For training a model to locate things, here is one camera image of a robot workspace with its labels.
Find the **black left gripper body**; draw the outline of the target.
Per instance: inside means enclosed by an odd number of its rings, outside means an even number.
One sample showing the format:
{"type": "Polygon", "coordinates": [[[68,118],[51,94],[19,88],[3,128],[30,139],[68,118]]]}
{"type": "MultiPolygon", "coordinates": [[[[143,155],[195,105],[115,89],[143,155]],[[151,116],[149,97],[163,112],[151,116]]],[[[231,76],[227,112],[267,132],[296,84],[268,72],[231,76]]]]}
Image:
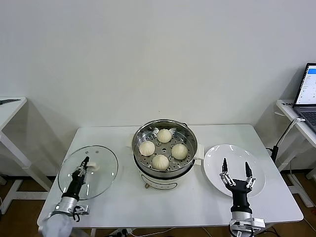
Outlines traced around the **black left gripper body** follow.
{"type": "Polygon", "coordinates": [[[83,176],[75,176],[67,191],[66,191],[66,196],[67,197],[71,197],[71,198],[79,198],[79,193],[80,193],[80,190],[82,188],[84,184],[84,177],[83,176]]]}

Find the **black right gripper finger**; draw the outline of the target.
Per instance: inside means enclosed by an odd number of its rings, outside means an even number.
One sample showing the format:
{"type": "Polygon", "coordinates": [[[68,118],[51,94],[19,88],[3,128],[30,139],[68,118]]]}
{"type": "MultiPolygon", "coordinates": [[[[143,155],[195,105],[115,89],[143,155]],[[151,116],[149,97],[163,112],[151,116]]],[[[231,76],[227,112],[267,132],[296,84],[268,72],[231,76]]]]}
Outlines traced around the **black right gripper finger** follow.
{"type": "Polygon", "coordinates": [[[219,174],[222,182],[224,183],[225,186],[235,186],[235,182],[233,179],[230,177],[228,173],[228,164],[226,158],[223,160],[223,165],[222,165],[222,172],[219,174]]]}
{"type": "Polygon", "coordinates": [[[245,173],[246,173],[246,188],[252,190],[256,182],[256,178],[253,177],[252,170],[248,162],[245,162],[245,173]]]}

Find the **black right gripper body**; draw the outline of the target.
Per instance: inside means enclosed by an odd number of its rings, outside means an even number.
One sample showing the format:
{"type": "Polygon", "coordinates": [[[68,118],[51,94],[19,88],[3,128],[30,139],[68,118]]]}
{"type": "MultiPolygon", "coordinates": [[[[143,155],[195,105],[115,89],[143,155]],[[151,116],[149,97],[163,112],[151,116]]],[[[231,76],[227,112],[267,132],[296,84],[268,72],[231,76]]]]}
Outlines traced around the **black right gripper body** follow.
{"type": "Polygon", "coordinates": [[[250,213],[251,208],[247,199],[247,194],[251,191],[247,187],[247,182],[243,180],[233,180],[235,182],[234,186],[230,186],[230,191],[232,192],[233,206],[231,207],[231,212],[246,212],[250,213]]]}

